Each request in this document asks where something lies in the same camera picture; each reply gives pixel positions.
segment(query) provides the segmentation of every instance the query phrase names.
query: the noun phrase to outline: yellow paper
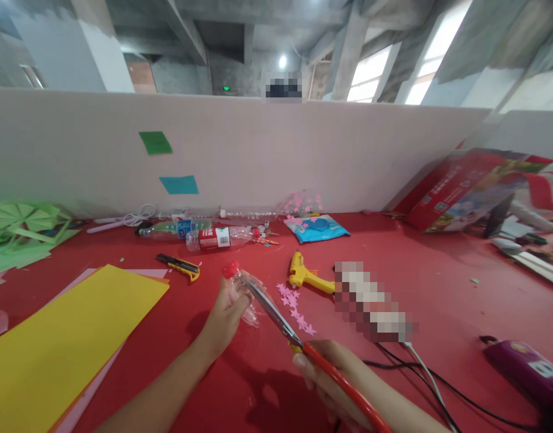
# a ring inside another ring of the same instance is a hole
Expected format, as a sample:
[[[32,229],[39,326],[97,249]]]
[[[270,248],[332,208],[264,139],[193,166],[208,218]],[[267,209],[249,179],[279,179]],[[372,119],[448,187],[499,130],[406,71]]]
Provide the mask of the yellow paper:
[[[0,337],[0,433],[47,432],[168,287],[107,265]]]

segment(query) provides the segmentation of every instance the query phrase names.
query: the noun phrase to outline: red scissors handle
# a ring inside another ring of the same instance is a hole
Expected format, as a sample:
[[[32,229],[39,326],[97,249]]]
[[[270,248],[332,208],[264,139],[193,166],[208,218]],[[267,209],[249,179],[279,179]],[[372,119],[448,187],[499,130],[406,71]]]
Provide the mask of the red scissors handle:
[[[365,399],[358,389],[350,384],[346,377],[343,376],[343,374],[340,373],[334,365],[318,353],[310,343],[305,343],[302,347],[302,351],[316,364],[316,366],[328,374],[328,376],[330,376],[331,379],[334,380],[334,382],[340,386],[344,392],[346,392],[350,399],[364,413],[376,433],[391,433],[391,429],[386,424],[385,420],[381,418],[375,408],[372,407],[372,405],[367,401],[367,399]]]

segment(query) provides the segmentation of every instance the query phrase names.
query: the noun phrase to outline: blue snack bag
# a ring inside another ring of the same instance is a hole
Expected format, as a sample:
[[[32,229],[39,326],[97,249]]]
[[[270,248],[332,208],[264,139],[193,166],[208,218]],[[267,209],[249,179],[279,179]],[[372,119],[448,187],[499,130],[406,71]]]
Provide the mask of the blue snack bag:
[[[346,229],[333,220],[329,215],[309,216],[307,218],[291,218],[284,223],[296,235],[301,244],[305,242],[326,241],[349,235]]]

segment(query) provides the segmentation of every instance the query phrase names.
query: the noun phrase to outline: blue sticky note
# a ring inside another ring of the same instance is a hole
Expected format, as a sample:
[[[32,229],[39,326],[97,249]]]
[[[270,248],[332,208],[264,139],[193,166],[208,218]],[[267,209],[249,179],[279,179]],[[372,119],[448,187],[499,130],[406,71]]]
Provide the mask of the blue sticky note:
[[[194,176],[160,177],[168,194],[200,194]]]

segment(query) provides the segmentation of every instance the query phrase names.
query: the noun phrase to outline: red bottle cap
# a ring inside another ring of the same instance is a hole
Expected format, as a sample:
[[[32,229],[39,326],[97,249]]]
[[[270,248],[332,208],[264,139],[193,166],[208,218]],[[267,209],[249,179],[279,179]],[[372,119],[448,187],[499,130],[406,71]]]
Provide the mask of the red bottle cap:
[[[224,278],[226,278],[227,280],[229,280],[234,275],[239,273],[240,273],[240,263],[238,262],[232,262],[230,265],[228,265],[222,270],[222,274],[224,275]]]

